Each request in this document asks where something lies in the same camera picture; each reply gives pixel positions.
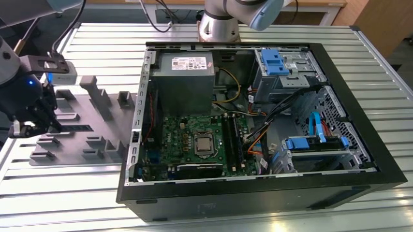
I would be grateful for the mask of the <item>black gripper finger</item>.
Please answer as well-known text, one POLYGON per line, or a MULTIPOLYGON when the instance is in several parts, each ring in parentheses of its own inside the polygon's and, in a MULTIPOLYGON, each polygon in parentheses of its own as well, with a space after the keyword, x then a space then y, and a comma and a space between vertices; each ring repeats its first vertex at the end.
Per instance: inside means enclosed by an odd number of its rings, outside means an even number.
POLYGON ((50 127, 47 125, 31 126, 15 120, 9 131, 9 137, 11 139, 31 138, 46 134, 49 132, 49 128, 50 127))
POLYGON ((39 84, 42 93, 37 100, 37 125, 53 133, 62 132, 62 124, 57 119, 57 95, 53 84, 39 84))

